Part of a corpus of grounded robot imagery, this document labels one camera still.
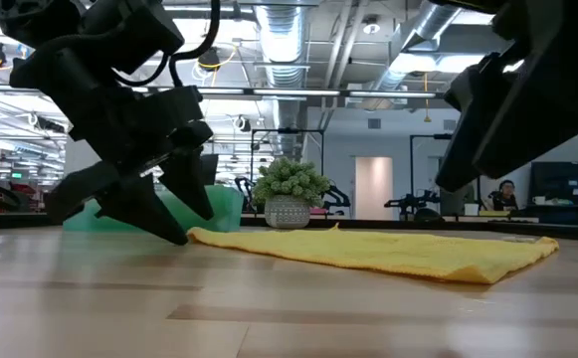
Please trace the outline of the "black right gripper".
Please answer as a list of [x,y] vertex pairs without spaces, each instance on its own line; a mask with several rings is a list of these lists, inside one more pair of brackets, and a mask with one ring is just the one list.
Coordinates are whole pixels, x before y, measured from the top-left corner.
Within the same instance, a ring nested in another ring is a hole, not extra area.
[[[559,36],[578,41],[578,0],[506,1],[491,25],[517,55],[539,52]],[[530,56],[515,79],[505,66],[492,52],[444,94],[460,113],[435,179],[446,191],[460,190],[480,173],[498,178],[578,135],[577,57]]]

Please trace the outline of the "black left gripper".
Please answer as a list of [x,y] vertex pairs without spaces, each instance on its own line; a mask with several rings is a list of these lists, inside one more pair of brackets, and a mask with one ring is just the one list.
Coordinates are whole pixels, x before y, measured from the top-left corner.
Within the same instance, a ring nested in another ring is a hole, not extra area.
[[54,218],[65,221],[95,199],[97,218],[185,245],[183,228],[154,191],[153,175],[144,174],[153,167],[180,201],[204,220],[213,218],[200,156],[212,131],[195,87],[145,95],[120,85],[109,71],[95,73],[69,48],[15,60],[10,85],[49,96],[71,122],[70,138],[86,142],[99,158],[51,192],[47,210]]

